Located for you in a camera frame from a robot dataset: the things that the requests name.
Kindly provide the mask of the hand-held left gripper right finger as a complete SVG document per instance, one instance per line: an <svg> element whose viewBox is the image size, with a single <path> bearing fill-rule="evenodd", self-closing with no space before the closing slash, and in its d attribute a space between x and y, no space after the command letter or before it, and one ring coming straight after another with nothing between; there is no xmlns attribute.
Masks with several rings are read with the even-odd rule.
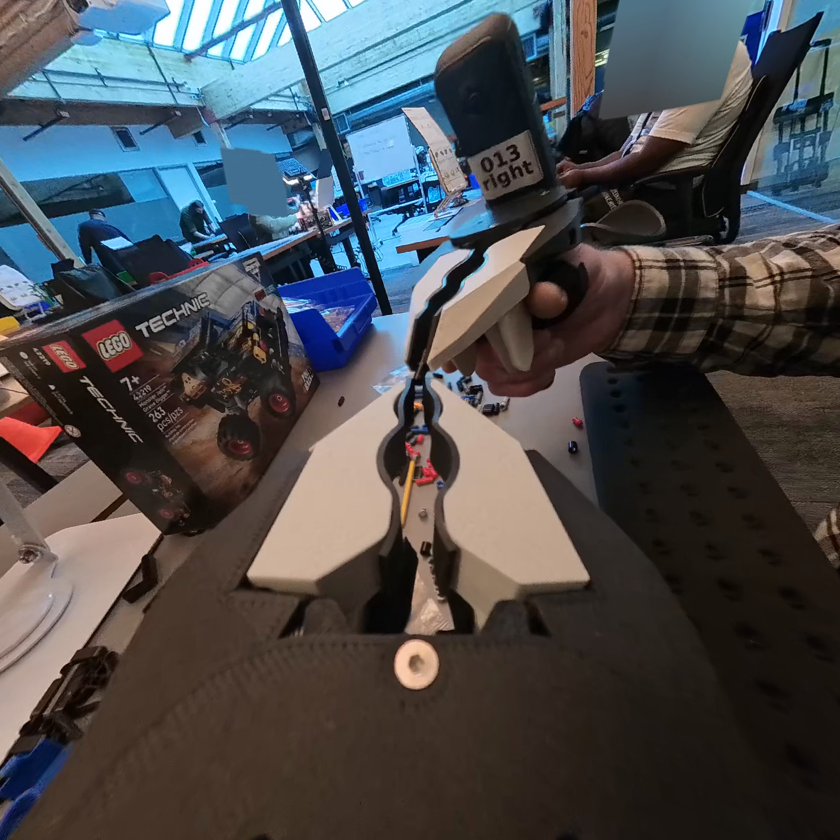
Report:
<svg viewBox="0 0 840 840"><path fill-rule="evenodd" d="M583 590L581 556L519 441L426 381L431 459L444 481L435 502L433 576L475 629L497 604Z"/></svg>

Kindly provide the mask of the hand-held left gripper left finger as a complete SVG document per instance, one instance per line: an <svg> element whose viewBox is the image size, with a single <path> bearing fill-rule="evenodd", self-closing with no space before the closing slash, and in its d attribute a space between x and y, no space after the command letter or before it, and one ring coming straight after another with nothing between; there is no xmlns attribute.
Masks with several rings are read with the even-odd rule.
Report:
<svg viewBox="0 0 840 840"><path fill-rule="evenodd" d="M415 384L392 386L314 444L248 568L253 586L335 602L365 632L399 634L417 555L395 481L406 465Z"/></svg>

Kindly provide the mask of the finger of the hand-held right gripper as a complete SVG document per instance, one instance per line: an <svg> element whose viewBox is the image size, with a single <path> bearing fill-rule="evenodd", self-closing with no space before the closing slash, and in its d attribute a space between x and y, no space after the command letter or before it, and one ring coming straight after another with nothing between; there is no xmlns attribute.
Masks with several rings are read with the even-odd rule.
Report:
<svg viewBox="0 0 840 840"><path fill-rule="evenodd" d="M406 366L415 382L451 360L462 375L474 373L471 346L480 335L482 309L472 277L481 266L482 252L451 251L437 257L415 285L406 336Z"/></svg>
<svg viewBox="0 0 840 840"><path fill-rule="evenodd" d="M455 361L459 368L474 368L476 343L485 338L504 367L532 366L533 328L524 304L531 284L524 256L542 231L538 225L512 234L477 259L474 250L457 248L432 262L420 277L422 316L448 277L461 278L461 284L420 321L420 365L438 368Z"/></svg>

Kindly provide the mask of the person's right hand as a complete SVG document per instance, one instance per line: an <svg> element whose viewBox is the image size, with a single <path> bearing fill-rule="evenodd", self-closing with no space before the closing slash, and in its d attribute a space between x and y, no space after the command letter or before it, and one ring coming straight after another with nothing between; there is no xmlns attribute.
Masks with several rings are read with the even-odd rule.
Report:
<svg viewBox="0 0 840 840"><path fill-rule="evenodd" d="M629 255L620 249L583 244L564 253L562 259L585 268L589 287L568 318L533 331L530 368L509 372L487 341L476 346L476 373L496 396L527 397L549 389L558 369L608 350L623 329L635 287Z"/></svg>

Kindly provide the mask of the tan pegboard sheet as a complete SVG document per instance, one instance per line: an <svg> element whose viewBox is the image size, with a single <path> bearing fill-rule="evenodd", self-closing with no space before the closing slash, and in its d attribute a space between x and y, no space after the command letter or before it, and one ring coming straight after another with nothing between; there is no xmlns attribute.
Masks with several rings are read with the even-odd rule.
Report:
<svg viewBox="0 0 840 840"><path fill-rule="evenodd" d="M425 141L429 160L445 195L463 193L468 180L459 165L455 148L442 128L425 108L402 108L402 111Z"/></svg>

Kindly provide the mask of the background work table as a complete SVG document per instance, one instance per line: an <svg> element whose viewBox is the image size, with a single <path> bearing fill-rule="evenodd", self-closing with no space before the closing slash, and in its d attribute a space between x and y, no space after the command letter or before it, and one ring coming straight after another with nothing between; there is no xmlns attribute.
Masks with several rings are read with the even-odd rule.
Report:
<svg viewBox="0 0 840 840"><path fill-rule="evenodd" d="M422 263L437 248L449 241L458 226L465 224L485 208L479 189L468 190L465 199L465 204L450 206L438 217L433 213L426 213L409 219L400 226L397 231L396 253L415 256L417 262Z"/></svg>

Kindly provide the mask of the blue storage bin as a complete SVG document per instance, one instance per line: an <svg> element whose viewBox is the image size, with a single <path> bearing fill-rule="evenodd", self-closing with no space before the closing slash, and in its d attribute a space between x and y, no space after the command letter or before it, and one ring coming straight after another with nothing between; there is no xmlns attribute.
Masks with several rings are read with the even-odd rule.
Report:
<svg viewBox="0 0 840 840"><path fill-rule="evenodd" d="M343 368L372 325L377 300L360 268L277 289L313 369Z"/></svg>

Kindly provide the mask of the pile of small connector pieces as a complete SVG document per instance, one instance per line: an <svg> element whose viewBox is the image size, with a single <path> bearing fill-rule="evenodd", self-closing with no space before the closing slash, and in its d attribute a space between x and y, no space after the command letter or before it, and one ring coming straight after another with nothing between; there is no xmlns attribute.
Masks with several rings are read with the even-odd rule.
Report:
<svg viewBox="0 0 840 840"><path fill-rule="evenodd" d="M489 397L472 376L449 381L430 374L422 400L414 398L413 380L407 378L398 405L404 448L401 483L416 456L416 487L442 491L461 478L462 486L484 487L512 475L523 454L520 444L496 423L508 403Z"/></svg>

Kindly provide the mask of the whiteboard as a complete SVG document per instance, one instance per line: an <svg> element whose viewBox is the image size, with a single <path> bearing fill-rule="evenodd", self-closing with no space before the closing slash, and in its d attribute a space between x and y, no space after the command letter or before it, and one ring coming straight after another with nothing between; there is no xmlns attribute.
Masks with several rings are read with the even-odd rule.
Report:
<svg viewBox="0 0 840 840"><path fill-rule="evenodd" d="M362 184L417 166L408 121L399 115L346 136L353 168Z"/></svg>

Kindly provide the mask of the black angled beam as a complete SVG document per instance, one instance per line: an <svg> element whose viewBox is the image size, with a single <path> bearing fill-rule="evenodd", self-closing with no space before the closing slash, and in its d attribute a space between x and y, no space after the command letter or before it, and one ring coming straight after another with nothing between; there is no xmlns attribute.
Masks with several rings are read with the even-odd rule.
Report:
<svg viewBox="0 0 840 840"><path fill-rule="evenodd" d="M139 580L128 586L122 592L122 599L129 604L150 594L159 584L159 570L157 560L152 552L145 554L140 562Z"/></svg>

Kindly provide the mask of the printed toy truck set box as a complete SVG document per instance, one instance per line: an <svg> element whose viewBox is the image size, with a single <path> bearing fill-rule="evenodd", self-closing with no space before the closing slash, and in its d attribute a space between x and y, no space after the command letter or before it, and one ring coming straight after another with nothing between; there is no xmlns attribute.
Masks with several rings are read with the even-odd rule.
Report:
<svg viewBox="0 0 840 840"><path fill-rule="evenodd" d="M164 534L234 510L320 384L261 254L25 329L2 364Z"/></svg>

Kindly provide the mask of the black office chair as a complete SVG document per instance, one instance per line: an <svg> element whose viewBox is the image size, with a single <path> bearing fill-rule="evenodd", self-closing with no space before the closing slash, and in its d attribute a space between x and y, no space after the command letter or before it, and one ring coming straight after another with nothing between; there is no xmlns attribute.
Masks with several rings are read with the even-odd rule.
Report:
<svg viewBox="0 0 840 840"><path fill-rule="evenodd" d="M765 123L812 45L823 12L794 28L775 31L767 39L753 69L749 99L721 149L709 165L652 175L640 186L666 186L671 194L667 214L650 203L634 202L635 233L622 244L659 244L700 239L728 245L739 235L742 170Z"/></svg>

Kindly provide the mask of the white booklet stand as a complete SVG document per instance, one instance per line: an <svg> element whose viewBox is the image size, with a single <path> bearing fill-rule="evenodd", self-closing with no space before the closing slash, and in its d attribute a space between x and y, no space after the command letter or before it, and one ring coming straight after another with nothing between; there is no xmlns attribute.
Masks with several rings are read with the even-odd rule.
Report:
<svg viewBox="0 0 840 840"><path fill-rule="evenodd" d="M142 513L116 516L127 500L92 462L41 500L56 504L51 512L61 522L70 516L70 526L47 534L35 506L22 507L2 483L2 550L14 550L13 577L5 582L2 576L3 675L43 643L85 594L83 571L92 571L99 584L110 573L127 571L131 578L164 537Z"/></svg>

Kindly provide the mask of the orange cone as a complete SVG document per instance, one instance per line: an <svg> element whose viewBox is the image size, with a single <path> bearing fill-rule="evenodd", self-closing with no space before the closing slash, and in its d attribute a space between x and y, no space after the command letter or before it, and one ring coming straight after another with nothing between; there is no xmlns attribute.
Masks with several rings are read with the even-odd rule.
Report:
<svg viewBox="0 0 840 840"><path fill-rule="evenodd" d="M40 462L61 434L59 426L35 426L10 416L1 419L1 439L33 464Z"/></svg>

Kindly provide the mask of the blue fairing panel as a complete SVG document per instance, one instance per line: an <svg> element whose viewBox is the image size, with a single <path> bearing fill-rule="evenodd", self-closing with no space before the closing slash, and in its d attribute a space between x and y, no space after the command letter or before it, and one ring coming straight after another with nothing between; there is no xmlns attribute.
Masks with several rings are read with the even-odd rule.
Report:
<svg viewBox="0 0 840 840"><path fill-rule="evenodd" d="M71 745L41 738L32 747L16 752L2 765L2 838L10 837L69 758Z"/></svg>

